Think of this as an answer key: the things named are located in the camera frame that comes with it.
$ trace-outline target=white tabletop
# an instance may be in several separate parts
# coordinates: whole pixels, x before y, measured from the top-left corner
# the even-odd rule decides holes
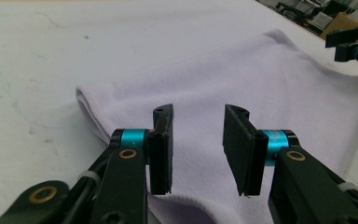
[[[77,85],[140,76],[277,28],[319,63],[358,76],[357,62],[335,63],[322,39],[251,0],[0,2],[0,216],[34,184],[73,186],[103,151]],[[348,179],[358,184],[356,160]]]

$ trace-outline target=table surface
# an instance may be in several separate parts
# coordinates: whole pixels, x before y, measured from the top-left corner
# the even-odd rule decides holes
[[[322,65],[358,76],[358,62],[335,63],[322,39],[256,1],[0,1],[0,215],[34,184],[73,186],[103,151],[77,85],[140,76],[277,28]],[[358,185],[358,149],[345,178]]]

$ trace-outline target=fabric fold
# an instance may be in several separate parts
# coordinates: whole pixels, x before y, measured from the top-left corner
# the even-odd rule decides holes
[[[225,104],[249,110],[257,129],[294,131],[303,148],[338,173],[358,129],[358,77],[321,66],[279,30],[149,74],[101,81],[78,87],[76,98],[106,144],[114,129],[150,129],[154,108],[174,106],[172,195],[149,200],[162,223],[196,223],[205,215],[215,223],[272,223],[272,167],[259,197],[238,196],[222,147]],[[189,211],[187,222],[174,208]]]

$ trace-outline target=cable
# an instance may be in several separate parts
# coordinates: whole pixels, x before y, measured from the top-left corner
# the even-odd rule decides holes
[[[81,179],[82,177],[87,177],[94,180],[96,188],[100,187],[101,185],[101,178],[93,171],[85,171],[81,173],[78,179]]]
[[[72,224],[72,223],[74,223],[74,221],[76,221],[76,217],[77,217],[78,213],[83,210],[83,209],[81,209],[81,207],[84,207],[87,205],[86,199],[88,199],[88,197],[93,192],[95,187],[96,187],[95,182],[92,179],[89,179],[87,181],[86,187],[83,189],[82,193],[76,200],[74,206],[70,209],[68,215],[63,220],[62,224]]]

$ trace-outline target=light purple cloth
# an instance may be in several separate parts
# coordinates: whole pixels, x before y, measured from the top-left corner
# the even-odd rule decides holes
[[[161,223],[271,223],[266,168],[261,196],[239,197],[222,147],[225,104],[257,129],[290,129],[314,157],[342,172],[358,128],[358,77],[322,67],[275,30],[186,62],[76,91],[105,143],[116,128],[152,128],[152,110],[173,104],[172,194],[149,197]]]

